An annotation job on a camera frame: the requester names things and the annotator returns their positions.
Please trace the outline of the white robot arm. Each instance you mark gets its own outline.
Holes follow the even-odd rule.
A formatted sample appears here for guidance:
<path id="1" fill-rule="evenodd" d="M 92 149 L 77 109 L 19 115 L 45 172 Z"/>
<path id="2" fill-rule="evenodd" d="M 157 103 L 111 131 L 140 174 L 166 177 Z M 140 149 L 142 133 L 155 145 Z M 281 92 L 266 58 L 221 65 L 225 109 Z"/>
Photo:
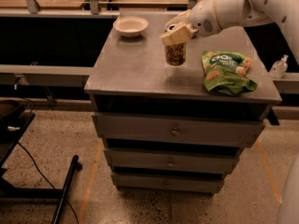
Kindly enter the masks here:
<path id="1" fill-rule="evenodd" d="M 275 23 L 299 62 L 299 0 L 203 0 L 165 24 L 166 46 L 194 35 L 210 36 L 233 27 Z"/>

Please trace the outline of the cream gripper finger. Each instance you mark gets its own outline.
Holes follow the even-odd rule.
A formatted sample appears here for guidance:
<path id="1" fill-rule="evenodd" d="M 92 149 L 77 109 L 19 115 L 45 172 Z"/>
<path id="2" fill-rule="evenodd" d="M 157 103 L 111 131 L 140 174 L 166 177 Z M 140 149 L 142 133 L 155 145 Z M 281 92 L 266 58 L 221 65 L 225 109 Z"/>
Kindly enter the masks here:
<path id="1" fill-rule="evenodd" d="M 188 23 L 189 22 L 188 18 L 190 16 L 190 13 L 191 11 L 189 9 L 179 13 L 176 17 L 174 17 L 173 19 L 171 19 L 165 24 L 164 26 L 165 30 L 168 31 L 169 27 L 176 25 L 178 23 Z"/>
<path id="2" fill-rule="evenodd" d="M 186 43 L 192 39 L 197 32 L 198 30 L 193 28 L 191 24 L 177 23 L 174 24 L 173 28 L 168 28 L 160 38 L 166 46 L 171 46 Z"/>

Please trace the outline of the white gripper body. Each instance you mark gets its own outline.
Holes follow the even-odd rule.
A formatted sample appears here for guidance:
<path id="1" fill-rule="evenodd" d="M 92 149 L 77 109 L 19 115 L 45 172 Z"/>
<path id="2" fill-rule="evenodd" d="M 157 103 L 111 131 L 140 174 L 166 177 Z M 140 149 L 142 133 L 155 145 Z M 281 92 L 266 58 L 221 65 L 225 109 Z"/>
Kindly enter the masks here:
<path id="1" fill-rule="evenodd" d="M 202 37 L 218 34 L 222 31 L 218 15 L 217 0 L 203 0 L 191 10 L 188 21 Z"/>

